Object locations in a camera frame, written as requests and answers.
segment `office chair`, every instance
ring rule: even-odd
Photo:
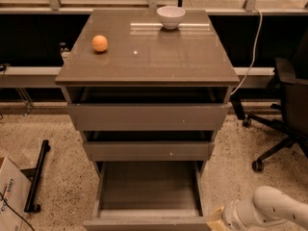
[[[275,61],[275,74],[269,85],[273,87],[276,83],[279,84],[281,103],[280,105],[273,104],[271,108],[281,111],[282,120],[268,120],[256,115],[248,115],[243,126],[248,127],[253,119],[286,134],[288,137],[252,163],[252,168],[255,171],[263,171],[263,161],[266,158],[282,148],[291,148],[295,143],[308,158],[308,79],[296,78],[295,69],[289,60],[278,58]]]

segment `brown tabletop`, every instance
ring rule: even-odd
[[[92,38],[103,35],[108,49],[96,53]],[[58,85],[236,85],[239,78],[205,11],[187,10],[175,30],[156,12],[97,10],[78,37]]]

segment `cardboard box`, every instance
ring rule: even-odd
[[[21,216],[24,214],[30,186],[30,180],[17,165],[7,157],[0,158],[0,193]],[[0,195],[0,230],[18,231],[21,221],[21,218],[10,210]]]

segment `drawer front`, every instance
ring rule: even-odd
[[[109,162],[88,231],[210,230],[195,162]]]
[[[79,131],[218,130],[228,105],[68,105]]]
[[[89,160],[99,161],[207,161],[212,142],[85,142]]]

